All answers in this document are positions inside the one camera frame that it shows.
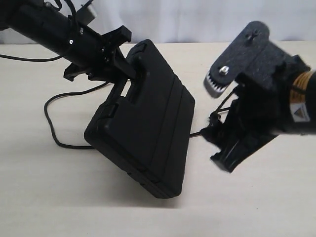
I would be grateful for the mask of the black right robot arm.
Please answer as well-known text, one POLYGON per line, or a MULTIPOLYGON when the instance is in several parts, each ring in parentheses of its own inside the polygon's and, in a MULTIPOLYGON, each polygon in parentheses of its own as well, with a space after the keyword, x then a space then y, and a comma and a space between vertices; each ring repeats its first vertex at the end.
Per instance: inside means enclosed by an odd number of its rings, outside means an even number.
POLYGON ((220 105, 200 132, 219 148, 211 160, 221 170, 233 172, 279 135, 315 134, 316 73, 299 55, 274 44, 265 23, 248 23, 211 65, 203 84, 218 98, 233 82, 236 98, 225 120, 220 105))

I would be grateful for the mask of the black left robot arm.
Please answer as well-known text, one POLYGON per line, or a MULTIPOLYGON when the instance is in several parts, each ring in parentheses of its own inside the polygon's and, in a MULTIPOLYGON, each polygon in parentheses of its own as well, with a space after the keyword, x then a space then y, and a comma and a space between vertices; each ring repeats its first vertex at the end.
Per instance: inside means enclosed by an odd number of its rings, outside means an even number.
POLYGON ((111 83, 136 77, 119 48, 131 41, 125 26, 101 35, 79 21, 76 11, 65 16, 42 0, 2 0, 0 27, 11 28, 70 61, 64 71, 69 81, 81 74, 111 83))

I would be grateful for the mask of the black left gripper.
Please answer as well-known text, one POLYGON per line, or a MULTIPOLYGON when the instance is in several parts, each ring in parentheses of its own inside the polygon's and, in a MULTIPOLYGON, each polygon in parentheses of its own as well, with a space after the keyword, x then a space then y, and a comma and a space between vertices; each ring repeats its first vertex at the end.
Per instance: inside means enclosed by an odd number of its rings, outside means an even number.
POLYGON ((71 64, 64 71, 64 78, 73 81, 81 74, 90 81, 135 80, 136 71, 124 57, 119 46, 130 42, 130 30, 121 26, 104 35, 83 27, 83 35, 75 42, 66 59, 71 64))

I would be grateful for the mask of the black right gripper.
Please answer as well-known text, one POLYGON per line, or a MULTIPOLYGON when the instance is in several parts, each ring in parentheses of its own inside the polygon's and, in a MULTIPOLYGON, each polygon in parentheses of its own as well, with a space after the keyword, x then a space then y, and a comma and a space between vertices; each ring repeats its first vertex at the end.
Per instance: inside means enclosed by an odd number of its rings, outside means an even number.
POLYGON ((269 36, 265 23, 248 23, 210 67, 217 84, 237 84, 225 121, 210 116, 201 130, 219 148, 211 160, 226 172, 279 135, 311 133, 311 68, 269 36))

